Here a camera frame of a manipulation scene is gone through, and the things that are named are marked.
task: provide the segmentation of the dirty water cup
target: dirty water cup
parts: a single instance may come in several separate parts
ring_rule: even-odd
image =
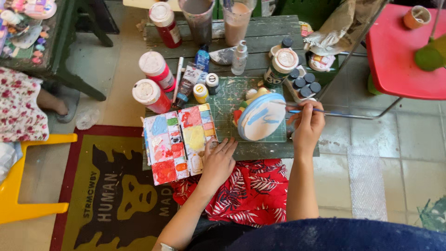
[[[220,0],[220,4],[223,10],[226,44],[236,46],[240,40],[245,38],[249,19],[253,9],[256,7],[257,0],[234,0],[231,11],[225,7],[224,1]]]
[[[212,43],[212,9],[215,0],[178,0],[195,44]]]

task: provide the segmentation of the paint tube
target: paint tube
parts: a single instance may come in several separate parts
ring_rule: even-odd
[[[184,72],[183,78],[181,79],[180,86],[178,87],[177,99],[175,100],[175,106],[184,109],[186,107],[187,101],[189,101],[188,96],[193,92],[194,86],[197,83],[202,71],[197,69],[194,63],[189,62]]]

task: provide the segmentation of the person's left hand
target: person's left hand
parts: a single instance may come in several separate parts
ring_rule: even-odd
[[[203,174],[199,185],[213,194],[229,178],[235,166],[232,155],[238,142],[231,137],[225,138],[214,150],[211,150],[211,141],[206,143],[204,152]]]

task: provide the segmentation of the doormat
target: doormat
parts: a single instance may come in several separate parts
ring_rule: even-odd
[[[50,251],[151,250],[178,209],[169,184],[142,170],[142,127],[74,130]]]

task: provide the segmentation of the spray bottle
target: spray bottle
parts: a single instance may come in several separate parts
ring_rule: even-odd
[[[248,48],[246,47],[246,41],[241,40],[234,51],[234,57],[232,58],[231,71],[234,75],[241,75],[245,70],[246,61],[248,59]]]

